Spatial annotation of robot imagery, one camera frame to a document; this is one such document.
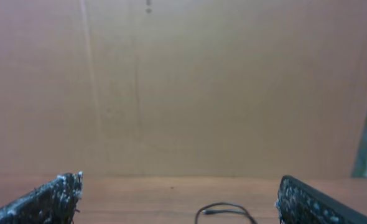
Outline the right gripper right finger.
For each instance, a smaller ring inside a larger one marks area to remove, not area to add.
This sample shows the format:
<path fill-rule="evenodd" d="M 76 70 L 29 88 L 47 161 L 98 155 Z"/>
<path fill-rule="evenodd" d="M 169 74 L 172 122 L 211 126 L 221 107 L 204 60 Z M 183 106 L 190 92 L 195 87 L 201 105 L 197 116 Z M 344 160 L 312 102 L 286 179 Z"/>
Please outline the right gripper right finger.
<path fill-rule="evenodd" d="M 367 216 L 291 175 L 282 177 L 277 201 L 283 224 L 367 224 Z"/>

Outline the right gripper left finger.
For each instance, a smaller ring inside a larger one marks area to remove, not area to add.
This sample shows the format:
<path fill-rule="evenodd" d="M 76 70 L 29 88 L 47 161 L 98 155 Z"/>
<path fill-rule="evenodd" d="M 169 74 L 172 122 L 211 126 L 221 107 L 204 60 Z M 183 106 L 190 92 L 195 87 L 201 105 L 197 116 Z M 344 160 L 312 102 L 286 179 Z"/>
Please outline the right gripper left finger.
<path fill-rule="evenodd" d="M 58 175 L 56 179 L 0 207 L 0 224 L 73 223 L 82 195 L 82 171 Z"/>

